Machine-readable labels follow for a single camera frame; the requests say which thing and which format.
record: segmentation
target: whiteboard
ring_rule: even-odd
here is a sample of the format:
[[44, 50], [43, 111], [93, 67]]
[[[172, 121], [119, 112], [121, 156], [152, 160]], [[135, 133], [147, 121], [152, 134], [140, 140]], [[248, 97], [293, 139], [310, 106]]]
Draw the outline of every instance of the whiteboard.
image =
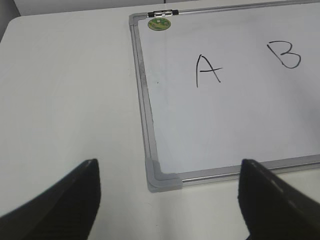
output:
[[172, 16], [164, 31], [138, 22], [162, 172], [320, 154], [319, 13], [309, 3]]

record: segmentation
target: white table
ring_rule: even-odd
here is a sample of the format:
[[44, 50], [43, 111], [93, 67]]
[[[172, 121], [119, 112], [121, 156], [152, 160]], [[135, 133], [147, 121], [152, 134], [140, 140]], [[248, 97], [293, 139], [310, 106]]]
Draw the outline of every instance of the white table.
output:
[[[241, 240], [238, 182], [147, 188], [130, 14], [252, 3], [209, 0], [19, 17], [0, 44], [0, 215], [98, 158], [90, 240]], [[320, 170], [281, 177], [320, 201]]]

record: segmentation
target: black object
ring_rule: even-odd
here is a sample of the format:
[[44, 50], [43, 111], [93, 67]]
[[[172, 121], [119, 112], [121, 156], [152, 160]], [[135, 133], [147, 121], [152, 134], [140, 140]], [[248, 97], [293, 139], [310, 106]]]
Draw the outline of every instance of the black object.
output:
[[320, 204], [254, 160], [242, 161], [238, 200], [248, 240], [320, 240]]
[[0, 240], [86, 240], [101, 198], [99, 165], [86, 160], [48, 190], [0, 218]]

